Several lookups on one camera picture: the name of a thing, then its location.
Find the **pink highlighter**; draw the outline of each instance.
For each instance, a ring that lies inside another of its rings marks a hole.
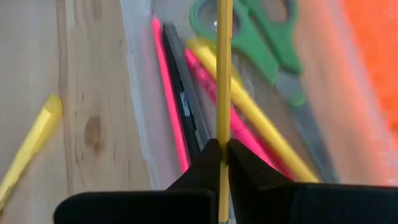
[[[206,90],[210,99],[215,104],[216,103],[216,83],[207,70],[201,65],[199,59],[192,53],[190,49],[185,49],[185,59],[187,60],[188,66],[193,72],[195,78],[200,82],[200,85]],[[231,107],[231,129],[233,131],[236,139],[241,141],[248,149],[250,149],[255,155],[260,157],[264,162],[270,165],[275,170],[283,171],[277,169],[276,165],[266,154],[265,150],[261,147],[257,139],[250,132],[248,127],[243,123],[243,121],[238,116],[237,112],[233,107]]]
[[[185,147],[185,140],[181,130],[180,118],[177,113],[177,104],[174,99],[172,84],[170,81],[169,67],[165,57],[163,41],[162,41],[162,26],[158,18],[152,20],[152,31],[154,34],[154,41],[157,51],[157,58],[159,59],[160,72],[162,74],[163,87],[165,97],[167,100],[167,107],[169,109],[170,120],[173,127],[175,147],[177,149],[178,159],[180,161],[180,168],[182,173],[189,168],[189,161],[187,156],[187,149]]]

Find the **yellow pen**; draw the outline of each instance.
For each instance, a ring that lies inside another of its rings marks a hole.
[[[61,99],[58,96],[50,95],[44,103],[32,129],[29,131],[25,141],[19,148],[10,169],[0,185],[0,212],[3,209],[13,186],[17,183],[29,161],[43,148],[45,142],[57,126],[61,115]]]
[[[194,38],[190,39],[187,44],[202,62],[203,66],[216,79],[217,60],[206,42]],[[297,155],[272,124],[271,120],[259,109],[254,100],[234,78],[231,80],[231,99],[299,181],[319,182],[316,175],[308,168],[300,156]]]
[[[209,48],[211,49],[211,51],[214,54],[215,54],[215,52],[217,52],[217,46],[211,40],[208,40],[208,39],[205,39],[205,38],[201,38],[201,37],[198,37],[198,39],[200,39],[200,41],[204,41],[209,46]],[[236,69],[234,68],[233,65],[231,65],[231,69],[232,69],[232,72],[231,72],[232,77],[235,79],[235,81],[237,81],[237,83],[240,86],[243,86],[243,79],[239,75],[239,73],[236,71]]]

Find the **green scissors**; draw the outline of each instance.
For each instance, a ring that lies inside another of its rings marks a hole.
[[[199,20],[199,13],[211,1],[214,0],[195,1],[189,16],[196,34],[215,40],[215,32]],[[287,20],[274,22],[262,11],[259,0],[234,0],[234,14],[239,20],[239,32],[233,36],[231,46],[249,58],[271,84],[277,81],[279,67],[294,74],[299,74],[302,70],[292,43],[294,24],[297,20],[297,3],[286,0],[284,3],[287,8]],[[264,43],[256,26],[251,22],[250,15],[264,31],[269,45]]]
[[[234,19],[238,19],[239,30],[234,32],[231,46],[243,53],[261,72],[263,77],[275,86],[281,97],[290,106],[293,122],[303,142],[326,182],[338,182],[331,159],[327,153],[323,136],[306,101],[299,75],[300,60],[293,45],[292,36],[297,20],[296,0],[282,0],[287,10],[287,19],[275,22],[268,18],[259,3],[262,0],[234,0]],[[189,13],[190,24],[196,35],[216,40],[216,33],[199,19],[209,3],[215,0],[195,1]]]

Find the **yellow pencil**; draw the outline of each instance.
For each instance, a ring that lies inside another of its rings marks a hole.
[[[207,44],[200,39],[191,39],[188,46],[203,66],[216,79],[217,61],[214,53]],[[231,98],[234,104],[246,115],[257,132],[265,139],[283,160],[284,164],[302,182],[319,182],[316,175],[308,168],[304,161],[292,149],[289,143],[278,132],[270,119],[259,109],[248,93],[232,78]]]
[[[217,46],[208,39],[202,38],[202,37],[198,37],[200,38],[201,41],[206,42],[206,44],[209,46],[209,48],[211,49],[212,52],[217,52]],[[238,73],[238,71],[236,71],[236,69],[234,68],[234,65],[231,65],[231,74],[232,74],[232,78],[235,79],[235,81],[237,81],[237,83],[241,86],[243,86],[243,79],[240,76],[240,74]]]
[[[0,211],[29,161],[43,148],[46,140],[52,134],[61,115],[60,98],[55,95],[49,96],[0,185]]]
[[[229,182],[227,144],[231,126],[231,39],[233,0],[218,0],[217,6],[217,140],[223,151],[220,164],[218,221],[228,223]]]

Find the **black pen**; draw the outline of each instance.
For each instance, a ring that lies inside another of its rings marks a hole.
[[[173,23],[165,23],[164,32],[169,40],[168,44],[170,45],[174,55],[174,59],[177,63],[177,68],[180,74],[180,79],[187,93],[193,119],[195,120],[195,124],[200,135],[199,143],[202,145],[200,147],[202,150],[205,144],[209,141],[210,134],[203,117],[201,106],[199,104],[199,97],[195,91],[195,84],[190,74],[190,69],[188,67],[187,61],[185,60],[185,44],[181,43]]]
[[[187,145],[187,151],[190,156],[191,162],[199,156],[201,137],[195,124],[194,116],[191,111],[190,104],[188,102],[187,93],[182,83],[181,74],[183,70],[180,69],[179,61],[175,58],[172,44],[170,44],[170,38],[168,36],[169,26],[163,25],[163,45],[165,54],[167,57],[167,64],[169,66],[170,80],[172,82],[172,88],[174,97],[177,102],[177,109],[181,119],[181,125],[185,137],[185,144]]]

